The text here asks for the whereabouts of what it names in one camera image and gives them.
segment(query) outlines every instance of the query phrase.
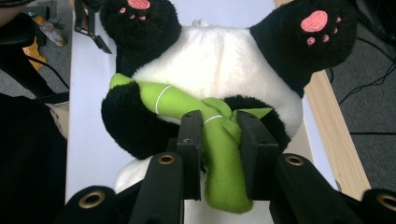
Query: stuffed panda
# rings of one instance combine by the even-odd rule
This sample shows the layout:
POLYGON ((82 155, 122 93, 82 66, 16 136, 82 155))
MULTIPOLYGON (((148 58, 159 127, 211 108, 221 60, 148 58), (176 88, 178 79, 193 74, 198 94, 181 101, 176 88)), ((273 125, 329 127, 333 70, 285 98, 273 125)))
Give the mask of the stuffed panda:
MULTIPOLYGON (((314 72, 349 55, 357 17, 346 0, 295 0, 244 29, 201 22, 182 26, 168 0, 105 0, 101 23, 117 45, 117 74, 102 103, 103 122, 120 147, 144 160, 165 151, 168 140, 177 137, 180 117, 171 112, 180 114, 195 105, 219 111, 204 122, 237 110, 266 108, 261 122, 284 150, 302 123, 304 86, 314 72), (148 99, 152 86, 161 90, 148 99), (159 112, 158 99, 168 88, 177 92, 167 105, 171 112, 159 112)), ((209 174, 217 165, 209 161, 228 160, 228 152, 212 156, 212 150, 217 149, 204 144, 209 174)), ((232 157, 240 160, 237 153, 232 157)), ((240 168, 234 161, 232 166, 240 168)), ((240 177, 235 184, 229 178, 209 178, 206 191, 218 194, 236 186, 228 195, 243 195, 240 177), (218 182, 225 184, 214 190, 218 182)), ((206 199, 233 213, 251 209, 248 199, 206 199)))

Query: gray carpet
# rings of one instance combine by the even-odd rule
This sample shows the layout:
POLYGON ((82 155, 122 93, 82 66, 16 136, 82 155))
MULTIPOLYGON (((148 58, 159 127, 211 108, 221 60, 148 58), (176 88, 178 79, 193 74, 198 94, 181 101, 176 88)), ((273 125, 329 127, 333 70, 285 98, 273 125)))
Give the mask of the gray carpet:
MULTIPOLYGON (((51 21, 64 26, 69 44, 58 48, 48 42, 40 48, 41 54, 69 83, 70 46, 72 34, 72 11, 67 1, 36 1, 34 4, 50 6, 51 21)), ((370 40, 394 57, 394 48, 383 44, 367 29, 359 25, 358 36, 370 40)), ((331 77, 334 93, 341 101, 354 88, 382 77, 391 66, 391 61, 372 46, 357 41, 350 57, 334 67, 331 77)), ((49 86, 56 92, 67 91, 59 79, 46 67, 39 70, 49 86)), ((396 72, 391 73, 383 85, 367 87, 352 94, 341 105, 346 125, 353 133, 389 133, 396 132, 396 72)), ((0 71, 0 92, 11 96, 24 95, 33 98, 33 94, 23 89, 12 78, 0 71)), ((357 135, 352 134, 364 170, 373 188, 385 188, 396 191, 396 136, 395 135, 357 135)))

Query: white surface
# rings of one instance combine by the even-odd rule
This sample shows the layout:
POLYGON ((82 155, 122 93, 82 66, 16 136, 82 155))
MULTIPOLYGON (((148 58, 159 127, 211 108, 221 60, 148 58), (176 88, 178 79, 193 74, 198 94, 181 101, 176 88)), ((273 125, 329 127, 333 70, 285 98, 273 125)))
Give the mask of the white surface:
MULTIPOLYGON (((183 25, 190 25, 196 19, 205 19, 209 24, 248 27, 260 21, 275 8, 272 0, 172 0, 172 2, 183 25)), ((109 80, 115 73, 116 51, 114 43, 105 34, 98 20, 96 34, 100 35, 111 48, 112 55, 103 53, 87 36, 73 33, 67 201, 79 190, 88 186, 101 185, 112 188, 119 170, 133 159, 114 142, 102 122, 101 102, 108 92, 109 80)), ((332 171, 306 100, 304 100, 304 116, 313 161, 319 171, 332 183, 332 171)))

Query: wooden plank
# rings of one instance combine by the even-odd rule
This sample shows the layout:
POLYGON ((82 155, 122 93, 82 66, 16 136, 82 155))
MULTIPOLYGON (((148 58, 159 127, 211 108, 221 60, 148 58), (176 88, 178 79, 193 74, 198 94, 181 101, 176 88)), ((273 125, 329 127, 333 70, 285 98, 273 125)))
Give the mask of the wooden plank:
MULTIPOLYGON (((276 7, 289 1, 274 0, 276 7)), ((305 87, 305 94, 318 125, 334 178, 343 193, 360 200, 370 184, 325 71, 312 76, 311 82, 305 87)))

